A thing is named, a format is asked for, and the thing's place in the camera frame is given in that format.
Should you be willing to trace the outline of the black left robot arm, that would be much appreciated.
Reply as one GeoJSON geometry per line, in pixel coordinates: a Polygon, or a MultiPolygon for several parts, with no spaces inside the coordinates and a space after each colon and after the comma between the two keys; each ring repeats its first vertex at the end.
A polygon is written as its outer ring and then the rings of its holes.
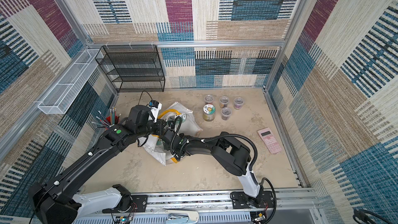
{"type": "Polygon", "coordinates": [[[139,138],[157,135],[166,137],[169,143],[175,131],[166,125],[164,120],[149,120],[143,125],[131,127],[116,124],[106,130],[88,152],[61,174],[43,184],[34,183],[29,188],[28,196],[34,215],[43,224],[71,224],[83,216],[122,204],[130,193],[120,185],[88,195],[77,192],[103,165],[139,138]]]}

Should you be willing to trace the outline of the green label seed jar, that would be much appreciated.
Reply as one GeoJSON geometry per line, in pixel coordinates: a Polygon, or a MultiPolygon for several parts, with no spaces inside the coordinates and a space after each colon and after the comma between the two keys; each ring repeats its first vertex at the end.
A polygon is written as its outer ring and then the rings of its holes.
{"type": "Polygon", "coordinates": [[[203,107],[203,119],[205,121],[213,121],[215,119],[216,109],[212,104],[206,104],[203,107]]]}

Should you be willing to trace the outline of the clear seed jar purple contents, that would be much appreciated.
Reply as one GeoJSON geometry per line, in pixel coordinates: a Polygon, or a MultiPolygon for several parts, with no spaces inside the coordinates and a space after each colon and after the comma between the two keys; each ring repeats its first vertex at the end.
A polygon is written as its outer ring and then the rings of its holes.
{"type": "Polygon", "coordinates": [[[228,107],[224,107],[221,110],[221,118],[223,120],[229,120],[232,115],[232,110],[228,107]]]}

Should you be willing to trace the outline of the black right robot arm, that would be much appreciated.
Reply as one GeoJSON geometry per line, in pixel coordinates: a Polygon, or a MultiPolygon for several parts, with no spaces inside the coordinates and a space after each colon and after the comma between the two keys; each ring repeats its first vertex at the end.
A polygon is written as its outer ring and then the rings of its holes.
{"type": "Polygon", "coordinates": [[[213,156],[227,172],[238,177],[247,196],[259,195],[261,186],[253,172],[258,151],[249,138],[228,132],[212,138],[196,138],[167,130],[160,139],[177,160],[192,155],[213,156]]]}

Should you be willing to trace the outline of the clear seed jar red contents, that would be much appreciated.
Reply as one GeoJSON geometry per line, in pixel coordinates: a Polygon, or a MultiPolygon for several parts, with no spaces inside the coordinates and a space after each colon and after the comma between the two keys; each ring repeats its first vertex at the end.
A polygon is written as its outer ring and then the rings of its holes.
{"type": "Polygon", "coordinates": [[[230,100],[227,96],[223,95],[219,98],[219,104],[221,108],[226,108],[229,104],[230,100]]]}

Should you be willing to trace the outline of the clear plastic seed jar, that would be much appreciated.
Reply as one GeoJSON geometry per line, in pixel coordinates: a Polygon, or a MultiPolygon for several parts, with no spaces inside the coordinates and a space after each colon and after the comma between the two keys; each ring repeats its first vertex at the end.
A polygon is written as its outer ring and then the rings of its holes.
{"type": "Polygon", "coordinates": [[[204,101],[205,101],[205,104],[206,104],[206,105],[207,105],[207,104],[213,104],[213,102],[214,102],[214,97],[213,97],[213,95],[211,95],[211,94],[205,95],[205,96],[204,96],[204,101]]]}

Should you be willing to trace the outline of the clear seed jar dark contents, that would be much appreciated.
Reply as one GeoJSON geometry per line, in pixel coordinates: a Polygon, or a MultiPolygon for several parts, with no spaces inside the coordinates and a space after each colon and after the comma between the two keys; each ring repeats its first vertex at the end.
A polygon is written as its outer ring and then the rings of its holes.
{"type": "Polygon", "coordinates": [[[234,99],[234,108],[240,110],[244,105],[244,99],[242,97],[236,97],[234,99]]]}

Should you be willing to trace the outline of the white canvas tote bag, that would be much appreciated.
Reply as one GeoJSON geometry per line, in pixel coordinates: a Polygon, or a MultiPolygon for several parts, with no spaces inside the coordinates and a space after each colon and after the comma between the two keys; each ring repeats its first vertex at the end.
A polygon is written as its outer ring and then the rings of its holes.
{"type": "MultiPolygon", "coordinates": [[[[190,136],[199,136],[203,131],[203,129],[196,123],[193,111],[179,102],[175,102],[162,113],[158,114],[158,119],[170,122],[177,116],[182,118],[182,125],[178,132],[179,134],[182,133],[190,136]]],[[[143,145],[143,148],[163,166],[177,163],[176,159],[172,157],[171,152],[167,151],[163,144],[164,142],[161,141],[158,136],[150,135],[146,144],[143,145]]]]}

